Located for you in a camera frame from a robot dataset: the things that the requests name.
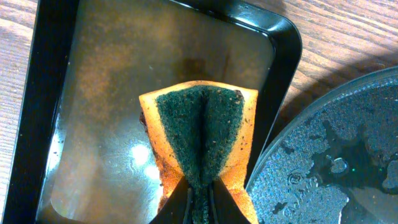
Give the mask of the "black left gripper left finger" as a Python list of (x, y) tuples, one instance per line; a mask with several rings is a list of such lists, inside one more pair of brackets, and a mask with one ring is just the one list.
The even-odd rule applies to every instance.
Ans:
[(185, 177), (180, 179), (171, 196), (150, 224), (191, 224), (193, 189)]

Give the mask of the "yellow green scrub sponge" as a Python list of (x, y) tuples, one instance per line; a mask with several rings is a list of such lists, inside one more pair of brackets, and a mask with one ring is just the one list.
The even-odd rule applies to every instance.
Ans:
[(257, 222), (244, 188), (257, 97), (254, 89), (203, 80), (139, 97), (163, 187), (158, 213), (185, 177), (193, 189), (192, 223), (210, 223), (208, 186), (221, 179), (243, 215)]

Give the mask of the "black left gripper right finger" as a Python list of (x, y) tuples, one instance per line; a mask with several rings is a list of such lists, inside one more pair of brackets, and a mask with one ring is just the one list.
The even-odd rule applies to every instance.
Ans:
[(208, 186), (210, 224), (250, 224), (221, 179)]

